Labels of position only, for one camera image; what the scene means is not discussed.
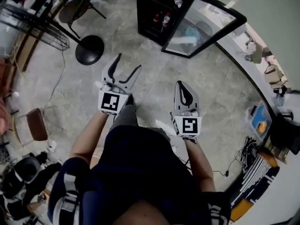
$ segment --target refrigerator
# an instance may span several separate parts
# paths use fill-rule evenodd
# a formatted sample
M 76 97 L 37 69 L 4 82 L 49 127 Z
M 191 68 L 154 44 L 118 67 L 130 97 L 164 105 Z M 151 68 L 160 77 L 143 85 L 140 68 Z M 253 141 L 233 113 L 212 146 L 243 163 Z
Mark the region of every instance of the refrigerator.
M 162 52 L 191 58 L 247 22 L 218 0 L 181 3 L 178 7 L 175 0 L 137 0 L 139 33 L 162 45 Z M 171 17 L 167 25 L 165 14 Z

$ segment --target floor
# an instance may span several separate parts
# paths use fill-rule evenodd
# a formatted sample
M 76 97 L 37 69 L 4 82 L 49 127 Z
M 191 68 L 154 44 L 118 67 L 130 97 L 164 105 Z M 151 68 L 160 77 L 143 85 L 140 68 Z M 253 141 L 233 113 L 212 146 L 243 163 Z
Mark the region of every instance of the floor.
M 225 173 L 236 152 L 243 147 L 246 136 L 251 135 L 244 121 L 245 109 L 261 100 L 250 81 L 214 45 L 191 59 L 161 52 L 159 45 L 137 32 L 136 0 L 92 0 L 92 3 L 107 19 L 88 10 L 72 27 L 81 37 L 100 36 L 105 44 L 103 56 L 92 66 L 83 66 L 75 58 L 76 43 L 70 40 L 70 49 L 63 53 L 64 69 L 61 52 L 38 43 L 27 71 L 15 79 L 14 89 L 19 97 L 11 98 L 10 104 L 20 110 L 20 115 L 34 107 L 55 106 L 45 111 L 50 139 L 31 143 L 20 150 L 14 138 L 8 135 L 12 141 L 10 150 L 17 151 L 15 155 L 19 156 L 30 151 L 41 152 L 47 144 L 56 143 L 51 157 L 65 161 L 75 138 L 97 110 L 97 82 L 101 81 L 104 65 L 122 53 L 115 77 L 124 80 L 136 66 L 142 65 L 133 87 L 139 124 L 157 127 L 158 120 L 172 126 L 169 112 L 173 110 L 175 83 L 187 82 L 199 96 L 203 117 L 198 142 L 213 170 Z M 61 80 L 51 98 L 61 72 Z M 112 122 L 111 116 L 95 151 L 97 155 L 102 153 Z M 17 129 L 23 142 L 30 140 L 26 126 L 26 119 L 18 120 Z M 183 141 L 171 136 L 171 144 L 175 154 L 186 161 Z M 240 170 L 240 164 L 235 161 L 227 178 L 215 172 L 217 190 L 224 191 Z

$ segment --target navy blue shirt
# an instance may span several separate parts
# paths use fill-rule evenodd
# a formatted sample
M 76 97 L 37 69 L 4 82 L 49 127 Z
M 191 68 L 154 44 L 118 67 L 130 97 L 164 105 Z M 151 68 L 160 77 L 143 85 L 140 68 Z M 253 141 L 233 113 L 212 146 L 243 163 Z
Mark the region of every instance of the navy blue shirt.
M 230 203 L 224 193 L 202 193 L 169 142 L 144 127 L 118 126 L 105 140 L 99 163 L 90 170 L 80 158 L 62 166 L 53 185 L 48 216 L 65 195 L 64 174 L 76 176 L 80 221 L 108 225 L 140 201 L 156 206 L 170 224 L 228 224 Z

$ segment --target round black base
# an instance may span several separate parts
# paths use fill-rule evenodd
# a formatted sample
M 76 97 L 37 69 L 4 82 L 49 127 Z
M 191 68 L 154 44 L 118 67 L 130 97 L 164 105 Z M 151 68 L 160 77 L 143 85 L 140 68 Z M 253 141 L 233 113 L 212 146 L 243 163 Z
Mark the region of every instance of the round black base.
M 84 37 L 81 43 L 77 45 L 75 55 L 77 61 L 82 65 L 92 65 L 97 62 L 104 51 L 102 39 L 95 35 Z

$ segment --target beige bag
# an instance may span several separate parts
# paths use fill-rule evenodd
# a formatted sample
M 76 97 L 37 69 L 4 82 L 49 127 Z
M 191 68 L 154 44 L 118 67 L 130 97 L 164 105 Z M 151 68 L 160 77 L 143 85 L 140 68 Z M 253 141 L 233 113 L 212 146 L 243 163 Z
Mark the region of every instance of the beige bag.
M 282 81 L 283 73 L 277 65 L 270 65 L 264 72 L 264 79 L 271 85 L 272 89 L 280 89 L 287 81 Z

